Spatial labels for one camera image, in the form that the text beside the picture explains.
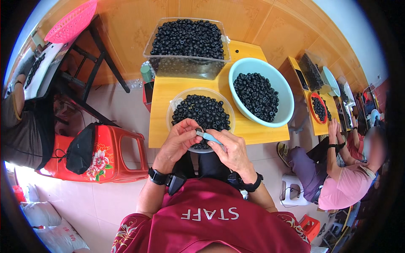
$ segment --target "stool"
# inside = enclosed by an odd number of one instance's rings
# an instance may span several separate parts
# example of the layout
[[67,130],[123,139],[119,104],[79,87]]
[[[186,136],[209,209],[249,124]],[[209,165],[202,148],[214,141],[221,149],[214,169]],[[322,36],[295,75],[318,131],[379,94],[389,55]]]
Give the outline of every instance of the stool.
[[343,224],[341,224],[339,222],[334,222],[332,224],[331,228],[329,229],[331,234],[333,234],[335,237],[339,237],[342,230],[343,230]]
[[[286,197],[284,200],[280,200],[282,205],[297,205],[297,206],[306,206],[310,204],[305,198],[304,198],[304,188],[301,182],[299,181],[298,177],[296,176],[290,176],[287,174],[284,174],[283,177],[281,178],[282,181],[286,183],[286,188],[284,189],[286,193]],[[298,185],[300,187],[300,193],[298,195],[298,199],[292,200],[290,199],[290,189],[292,189],[291,185]]]
[[[129,169],[123,160],[121,152],[122,138],[128,136],[138,142],[139,155],[141,158],[141,169]],[[56,134],[54,152],[52,156],[61,157],[63,150],[67,153],[69,144],[73,137],[66,137]],[[42,174],[39,170],[36,172],[43,176],[49,176],[68,181],[77,182],[96,182],[96,183],[127,183],[148,178],[148,163],[143,147],[144,137],[142,134],[133,133],[122,128],[111,125],[96,125],[95,140],[93,148],[93,160],[97,160],[96,165],[90,166],[83,174],[78,175],[66,168],[66,159],[59,162],[59,158],[51,158],[44,166],[51,176]]]
[[312,241],[319,233],[321,225],[319,220],[316,220],[308,215],[304,215],[300,222],[301,228],[304,230],[304,234],[309,241]]

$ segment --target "purple pants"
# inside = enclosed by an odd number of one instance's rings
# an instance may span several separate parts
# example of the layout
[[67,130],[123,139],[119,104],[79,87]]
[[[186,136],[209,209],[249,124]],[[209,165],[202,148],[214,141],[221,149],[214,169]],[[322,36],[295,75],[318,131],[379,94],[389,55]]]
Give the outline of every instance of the purple pants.
[[306,153],[305,149],[295,147],[288,152],[287,159],[292,171],[297,175],[304,188],[304,198],[311,201],[317,193],[319,186],[324,184],[328,174],[326,162],[315,163]]

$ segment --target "white tiled floor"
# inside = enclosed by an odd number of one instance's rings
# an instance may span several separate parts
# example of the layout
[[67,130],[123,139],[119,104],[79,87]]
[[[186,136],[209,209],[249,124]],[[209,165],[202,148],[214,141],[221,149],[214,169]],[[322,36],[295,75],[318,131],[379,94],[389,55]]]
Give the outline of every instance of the white tiled floor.
[[[148,148],[149,117],[150,113],[142,103],[142,90],[133,90],[127,94],[121,86],[104,85],[93,89],[87,100],[88,104],[102,113],[110,120],[116,120],[121,127],[145,136],[145,150],[149,163],[152,163],[158,149]],[[305,115],[306,107],[296,103],[299,115]],[[86,124],[95,119],[84,113]],[[68,129],[70,135],[75,135],[84,128],[82,116],[76,114],[71,120]],[[310,122],[307,121],[304,131],[299,134],[290,133],[290,147],[302,146],[307,150],[318,143],[318,138],[313,136]],[[255,169],[264,177],[264,184],[270,192],[279,211],[294,213],[300,220],[307,214],[321,223],[328,222],[327,213],[318,212],[315,204],[307,206],[284,207],[280,204],[281,177],[289,172],[276,152],[277,143],[264,143],[248,145],[247,152]],[[124,142],[124,160],[130,168],[139,165],[136,143]],[[197,164],[196,156],[192,156],[193,163]],[[87,242],[91,252],[103,253],[111,250],[111,245],[118,230],[121,220],[135,211],[139,192],[145,181],[133,183],[79,183],[62,181],[59,179],[40,176],[33,171],[18,170],[17,177],[20,185],[28,182],[35,184],[41,201],[50,201]],[[321,237],[313,241],[314,245],[320,243]]]

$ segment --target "smartphone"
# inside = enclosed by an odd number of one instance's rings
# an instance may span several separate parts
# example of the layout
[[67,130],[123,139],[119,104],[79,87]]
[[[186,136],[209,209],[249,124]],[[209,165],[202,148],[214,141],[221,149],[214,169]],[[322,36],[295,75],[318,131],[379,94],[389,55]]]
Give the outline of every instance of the smartphone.
[[303,88],[305,90],[309,91],[307,82],[305,82],[305,78],[304,78],[303,73],[301,72],[301,70],[296,69],[295,72],[297,72],[298,78],[300,79],[301,85],[303,86]]
[[153,85],[155,84],[154,81],[150,83],[146,83],[144,85],[145,87],[145,96],[146,96],[146,103],[150,104],[152,103],[152,95],[153,95]]

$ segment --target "light blue knife handle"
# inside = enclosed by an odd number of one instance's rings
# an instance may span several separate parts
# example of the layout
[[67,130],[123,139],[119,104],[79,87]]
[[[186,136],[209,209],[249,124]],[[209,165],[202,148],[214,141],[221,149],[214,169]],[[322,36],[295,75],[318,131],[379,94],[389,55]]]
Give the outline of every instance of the light blue knife handle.
[[202,136],[204,139],[206,140],[211,140],[211,141],[215,141],[216,143],[218,143],[219,145],[223,145],[220,141],[218,141],[217,139],[214,138],[214,136],[208,134],[208,133],[204,133]]

